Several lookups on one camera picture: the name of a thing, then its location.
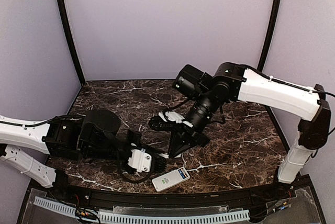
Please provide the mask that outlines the white remote control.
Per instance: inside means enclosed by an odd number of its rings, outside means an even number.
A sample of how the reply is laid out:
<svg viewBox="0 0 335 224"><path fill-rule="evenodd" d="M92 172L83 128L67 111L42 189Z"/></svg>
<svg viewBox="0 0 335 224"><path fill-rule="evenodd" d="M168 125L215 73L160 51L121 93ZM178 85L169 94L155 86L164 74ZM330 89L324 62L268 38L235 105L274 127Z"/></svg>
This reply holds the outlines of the white remote control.
<svg viewBox="0 0 335 224"><path fill-rule="evenodd" d="M184 169L189 175L188 171L184 167L181 167L179 169ZM186 180L183 180L181 178L178 169L176 169L152 179L152 184L157 192L161 192L184 181Z"/></svg>

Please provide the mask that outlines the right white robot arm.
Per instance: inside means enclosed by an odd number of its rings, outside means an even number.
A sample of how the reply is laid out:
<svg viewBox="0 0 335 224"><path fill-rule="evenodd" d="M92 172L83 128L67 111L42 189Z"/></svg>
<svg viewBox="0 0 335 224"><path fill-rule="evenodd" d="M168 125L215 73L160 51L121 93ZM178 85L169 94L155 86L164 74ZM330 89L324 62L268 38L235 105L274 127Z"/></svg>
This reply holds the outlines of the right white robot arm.
<svg viewBox="0 0 335 224"><path fill-rule="evenodd" d="M188 64L173 87L195 103L186 116L171 108L161 117L179 126L181 137L199 145L206 142L201 134L213 114L228 102L253 102L300 117L298 136L278 169L278 180L267 189L272 200L287 192L287 184L295 180L312 153L323 147L331 134L328 93L318 84L301 86L267 76L249 65L226 62L213 76Z"/></svg>

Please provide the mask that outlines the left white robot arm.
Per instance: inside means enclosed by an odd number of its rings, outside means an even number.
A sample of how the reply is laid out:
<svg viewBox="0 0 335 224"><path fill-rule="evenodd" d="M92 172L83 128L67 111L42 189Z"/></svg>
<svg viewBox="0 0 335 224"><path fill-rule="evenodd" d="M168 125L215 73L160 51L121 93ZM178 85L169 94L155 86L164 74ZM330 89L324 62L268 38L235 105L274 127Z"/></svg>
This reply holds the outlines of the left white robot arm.
<svg viewBox="0 0 335 224"><path fill-rule="evenodd" d="M149 172L152 156L141 146L140 133L128 130L126 139L118 139L120 125L120 118L109 110L36 122L1 116L1 160L69 201L74 190L62 181L64 173L40 163L23 148L74 161L115 160L119 169Z"/></svg>

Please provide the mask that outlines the blue battery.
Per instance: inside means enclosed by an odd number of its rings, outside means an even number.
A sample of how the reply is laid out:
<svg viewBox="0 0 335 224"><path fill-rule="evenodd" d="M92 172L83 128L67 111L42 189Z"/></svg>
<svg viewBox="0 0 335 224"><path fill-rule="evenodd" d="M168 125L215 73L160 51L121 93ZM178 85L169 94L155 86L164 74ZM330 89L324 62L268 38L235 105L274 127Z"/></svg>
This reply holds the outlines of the blue battery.
<svg viewBox="0 0 335 224"><path fill-rule="evenodd" d="M181 178L182 178L183 180L187 180L187 179L190 178L190 176L189 176L187 173L185 173L185 172L183 172L183 171L181 171L181 170L179 170L179 174L180 174L180 176L181 176Z"/></svg>

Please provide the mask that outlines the white battery cover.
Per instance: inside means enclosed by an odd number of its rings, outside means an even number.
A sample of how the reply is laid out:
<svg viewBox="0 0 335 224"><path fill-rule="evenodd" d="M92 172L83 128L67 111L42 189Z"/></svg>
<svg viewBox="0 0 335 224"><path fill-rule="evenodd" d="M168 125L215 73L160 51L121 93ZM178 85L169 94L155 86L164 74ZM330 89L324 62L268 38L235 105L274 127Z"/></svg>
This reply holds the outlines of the white battery cover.
<svg viewBox="0 0 335 224"><path fill-rule="evenodd" d="M180 158L182 155L181 154L178 154L178 155L169 155L168 153L160 153L159 156L165 158L165 159L178 159Z"/></svg>

